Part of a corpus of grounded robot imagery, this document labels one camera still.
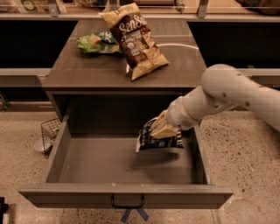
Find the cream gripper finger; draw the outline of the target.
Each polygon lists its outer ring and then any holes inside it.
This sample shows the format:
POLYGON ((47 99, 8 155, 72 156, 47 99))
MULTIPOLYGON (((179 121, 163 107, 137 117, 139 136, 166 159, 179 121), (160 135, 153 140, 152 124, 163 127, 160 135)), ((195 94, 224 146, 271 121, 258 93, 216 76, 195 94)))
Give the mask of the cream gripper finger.
POLYGON ((161 129, 161 130, 153 130, 150 135, 156 139, 161 138, 167 138, 167 137, 173 137, 176 135, 176 131, 173 131, 171 129, 161 129))
POLYGON ((162 119, 159 117, 156 117, 154 119, 154 122, 152 123, 152 125, 150 126, 150 130, 151 131, 158 131, 162 128, 162 119))

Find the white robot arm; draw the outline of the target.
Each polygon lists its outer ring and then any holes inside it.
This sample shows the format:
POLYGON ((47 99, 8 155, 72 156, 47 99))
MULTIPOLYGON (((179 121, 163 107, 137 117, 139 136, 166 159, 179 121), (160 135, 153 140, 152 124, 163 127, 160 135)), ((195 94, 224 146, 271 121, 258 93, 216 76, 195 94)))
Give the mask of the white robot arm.
POLYGON ((280 130, 280 92, 258 84, 236 68, 218 64, 207 68, 194 90, 174 100, 150 127, 157 139, 189 130, 205 116, 244 107, 280 130))

